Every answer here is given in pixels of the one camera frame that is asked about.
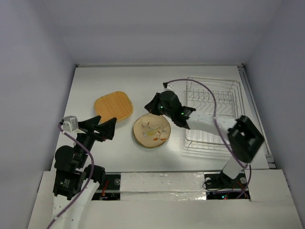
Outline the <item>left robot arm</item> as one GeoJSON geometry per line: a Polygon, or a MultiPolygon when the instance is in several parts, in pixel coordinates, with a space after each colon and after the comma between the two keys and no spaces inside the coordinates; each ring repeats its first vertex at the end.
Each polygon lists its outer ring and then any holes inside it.
{"type": "Polygon", "coordinates": [[[79,122],[66,116],[59,131],[74,146],[59,147],[54,156],[56,170],[53,186],[53,212],[49,229],[80,229],[96,190],[107,185],[105,169],[94,163],[91,149],[96,141],[114,137],[117,119],[100,123],[101,116],[79,122]]]}

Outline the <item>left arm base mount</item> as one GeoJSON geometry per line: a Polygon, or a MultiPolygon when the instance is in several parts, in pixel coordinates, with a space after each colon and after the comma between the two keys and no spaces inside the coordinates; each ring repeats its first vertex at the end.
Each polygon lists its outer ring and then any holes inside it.
{"type": "Polygon", "coordinates": [[[103,186],[93,194],[92,200],[120,200],[121,173],[107,173],[103,186]]]}

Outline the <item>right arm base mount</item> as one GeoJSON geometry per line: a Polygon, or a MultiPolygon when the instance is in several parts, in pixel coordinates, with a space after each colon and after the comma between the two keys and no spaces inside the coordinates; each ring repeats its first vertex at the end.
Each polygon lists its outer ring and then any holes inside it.
{"type": "Polygon", "coordinates": [[[250,199],[250,193],[246,187],[248,180],[244,173],[240,173],[235,179],[222,179],[220,173],[205,173],[203,189],[207,200],[250,199]]]}

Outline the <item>cream floral plate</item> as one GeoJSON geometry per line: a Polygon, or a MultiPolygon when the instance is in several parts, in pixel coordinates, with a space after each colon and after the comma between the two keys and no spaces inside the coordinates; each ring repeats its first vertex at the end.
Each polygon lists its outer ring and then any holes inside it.
{"type": "Polygon", "coordinates": [[[134,125],[135,137],[145,146],[153,146],[169,139],[171,126],[166,118],[153,114],[139,117],[134,125]]]}

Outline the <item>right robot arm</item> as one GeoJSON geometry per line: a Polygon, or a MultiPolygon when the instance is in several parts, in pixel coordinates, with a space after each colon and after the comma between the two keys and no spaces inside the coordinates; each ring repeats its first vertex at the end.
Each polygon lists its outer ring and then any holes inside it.
{"type": "Polygon", "coordinates": [[[264,143],[263,135],[249,117],[242,115],[238,119],[228,119],[204,114],[183,106],[173,91],[156,93],[144,108],[153,115],[167,116],[178,127],[219,136],[231,154],[219,175],[224,187],[237,181],[237,176],[251,164],[264,143]]]}

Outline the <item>orange wicker plate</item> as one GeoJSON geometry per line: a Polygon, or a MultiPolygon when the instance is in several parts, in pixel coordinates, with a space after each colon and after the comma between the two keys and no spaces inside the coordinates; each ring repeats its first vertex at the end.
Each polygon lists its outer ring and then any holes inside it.
{"type": "Polygon", "coordinates": [[[125,92],[116,91],[98,98],[94,102],[94,110],[96,115],[101,116],[101,123],[114,117],[119,122],[132,115],[133,104],[125,92]]]}

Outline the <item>teal floral plate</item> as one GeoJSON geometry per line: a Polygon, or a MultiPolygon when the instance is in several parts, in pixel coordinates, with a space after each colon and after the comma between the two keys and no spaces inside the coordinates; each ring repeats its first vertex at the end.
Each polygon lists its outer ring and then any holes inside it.
{"type": "Polygon", "coordinates": [[[167,139],[165,139],[162,143],[159,143],[159,144],[155,144],[155,145],[153,145],[153,146],[145,146],[145,145],[143,145],[141,142],[139,142],[138,140],[137,140],[137,138],[135,137],[135,133],[134,133],[134,128],[132,128],[132,137],[133,137],[133,140],[135,141],[135,143],[137,144],[137,145],[139,145],[139,146],[141,146],[141,147],[143,147],[143,148],[147,148],[147,149],[152,149],[152,148],[157,148],[157,147],[160,147],[160,146],[162,146],[166,141],[167,141],[167,139]]]}

